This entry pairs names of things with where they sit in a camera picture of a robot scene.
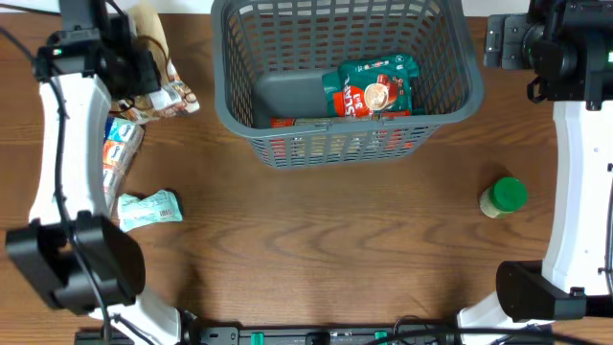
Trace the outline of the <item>beige cookie snack bag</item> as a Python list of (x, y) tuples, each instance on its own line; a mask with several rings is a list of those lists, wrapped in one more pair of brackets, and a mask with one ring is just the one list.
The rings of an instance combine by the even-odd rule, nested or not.
[(156, 62), (161, 75), (161, 88), (146, 95), (116, 101), (110, 113), (142, 125), (198, 111), (200, 105), (197, 97), (181, 80), (171, 62), (166, 35), (156, 9), (149, 1), (140, 1), (128, 13), (136, 26), (137, 42), (152, 53)]

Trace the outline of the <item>green Nescafe coffee bag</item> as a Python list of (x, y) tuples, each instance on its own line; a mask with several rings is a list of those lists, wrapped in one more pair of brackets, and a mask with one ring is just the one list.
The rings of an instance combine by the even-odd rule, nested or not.
[(411, 81), (419, 75), (418, 64), (406, 54), (343, 62), (322, 77), (328, 114), (352, 119), (410, 116)]

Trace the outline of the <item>orange spaghetti pasta packet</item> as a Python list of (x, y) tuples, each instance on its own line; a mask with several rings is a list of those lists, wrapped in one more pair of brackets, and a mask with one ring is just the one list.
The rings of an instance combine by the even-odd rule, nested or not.
[[(302, 119), (281, 119), (273, 118), (270, 120), (272, 128), (297, 127), (297, 126), (315, 126), (329, 129), (330, 127), (338, 127), (356, 122), (385, 122), (396, 119), (408, 118), (412, 115), (409, 110), (398, 112), (383, 112), (364, 118), (302, 118)], [(332, 135), (327, 139), (324, 135), (316, 135), (313, 137), (313, 143), (310, 149), (307, 148), (306, 137), (295, 137), (288, 143), (285, 139), (273, 139), (271, 148), (275, 159), (291, 159), (314, 158), (316, 161), (323, 162), (324, 159), (332, 158), (334, 161), (340, 160), (340, 155), (346, 151), (346, 154), (357, 155), (361, 151), (362, 144), (366, 141), (365, 134), (357, 134), (351, 139), (346, 139), (343, 135)]]

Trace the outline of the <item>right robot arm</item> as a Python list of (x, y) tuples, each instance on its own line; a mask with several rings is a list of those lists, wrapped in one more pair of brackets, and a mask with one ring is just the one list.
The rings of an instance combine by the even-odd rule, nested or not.
[(533, 103), (553, 104), (553, 230), (540, 261), (505, 261), (495, 291), (460, 310), (461, 344), (534, 341), (545, 325), (612, 314), (612, 5), (533, 1), (488, 19), (484, 64), (532, 70)]

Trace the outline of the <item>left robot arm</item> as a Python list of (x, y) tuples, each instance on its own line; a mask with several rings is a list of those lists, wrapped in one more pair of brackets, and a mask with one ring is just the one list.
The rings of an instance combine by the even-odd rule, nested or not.
[(41, 170), (28, 223), (7, 233), (7, 253), (49, 308), (98, 316), (101, 344), (117, 335), (197, 340), (182, 313), (148, 290), (143, 252), (111, 221), (103, 190), (111, 105), (159, 90), (159, 70), (113, 2), (64, 0), (59, 14), (60, 29), (28, 53), (43, 105)]

